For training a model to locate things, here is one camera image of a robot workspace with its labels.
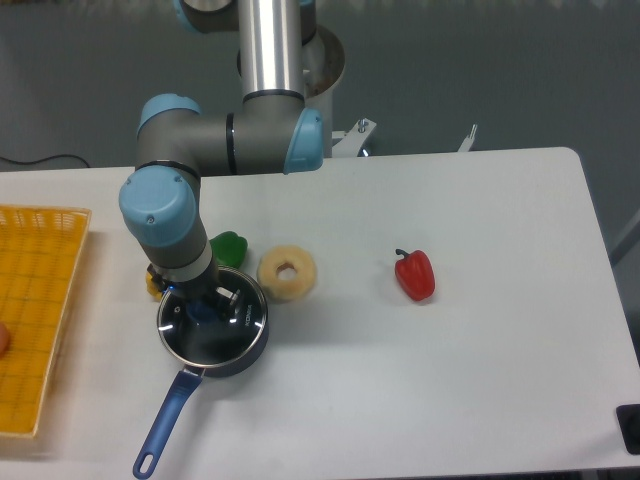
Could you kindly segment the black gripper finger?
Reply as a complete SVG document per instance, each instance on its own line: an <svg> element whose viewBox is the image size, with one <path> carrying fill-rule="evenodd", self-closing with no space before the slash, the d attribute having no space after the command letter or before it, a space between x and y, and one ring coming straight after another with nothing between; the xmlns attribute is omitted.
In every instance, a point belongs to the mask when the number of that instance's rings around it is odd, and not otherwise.
<svg viewBox="0 0 640 480"><path fill-rule="evenodd" d="M237 319L244 307L244 297L239 289L228 290L222 286L213 294L213 309L219 319Z"/></svg>

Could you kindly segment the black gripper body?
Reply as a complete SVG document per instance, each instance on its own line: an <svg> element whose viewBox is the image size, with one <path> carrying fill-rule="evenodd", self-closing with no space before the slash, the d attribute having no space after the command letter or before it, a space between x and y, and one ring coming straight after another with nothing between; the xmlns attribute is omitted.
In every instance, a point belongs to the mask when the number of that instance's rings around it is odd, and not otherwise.
<svg viewBox="0 0 640 480"><path fill-rule="evenodd" d="M147 271L153 275L153 280L164 294L171 292L184 300L200 299L211 295L219 285L219 275L216 267L208 266L201 274L185 281L169 280L160 275L152 264Z"/></svg>

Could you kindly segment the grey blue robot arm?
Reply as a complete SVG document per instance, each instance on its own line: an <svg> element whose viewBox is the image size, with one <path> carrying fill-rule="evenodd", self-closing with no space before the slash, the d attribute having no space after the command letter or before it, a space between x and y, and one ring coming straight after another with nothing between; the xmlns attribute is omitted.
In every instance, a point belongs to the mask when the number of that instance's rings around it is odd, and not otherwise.
<svg viewBox="0 0 640 480"><path fill-rule="evenodd" d="M239 33L242 109L206 116L187 97L150 99L119 208L169 293L225 311L237 294L219 279L200 217L201 181L322 165L323 121L305 104L302 56L316 34L316 7L311 1L177 1L174 10L196 32Z"/></svg>

